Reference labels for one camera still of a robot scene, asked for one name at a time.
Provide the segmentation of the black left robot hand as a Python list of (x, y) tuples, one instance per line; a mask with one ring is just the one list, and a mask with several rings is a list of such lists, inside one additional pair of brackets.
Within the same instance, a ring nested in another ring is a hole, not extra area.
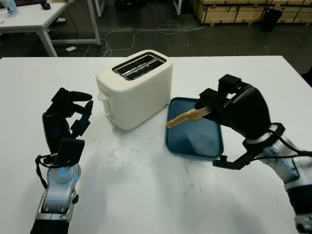
[(51, 102), (42, 114), (42, 123), (50, 153), (55, 154), (64, 137), (75, 139), (84, 134), (90, 125), (93, 101), (88, 93), (61, 87)]

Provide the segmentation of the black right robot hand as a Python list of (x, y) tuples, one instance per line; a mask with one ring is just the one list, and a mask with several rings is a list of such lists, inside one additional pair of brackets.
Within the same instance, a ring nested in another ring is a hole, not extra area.
[(206, 119), (233, 129), (246, 140), (257, 140), (267, 134), (272, 123), (260, 91), (228, 74), (218, 81), (217, 91), (208, 88), (199, 94), (195, 109), (210, 109)]

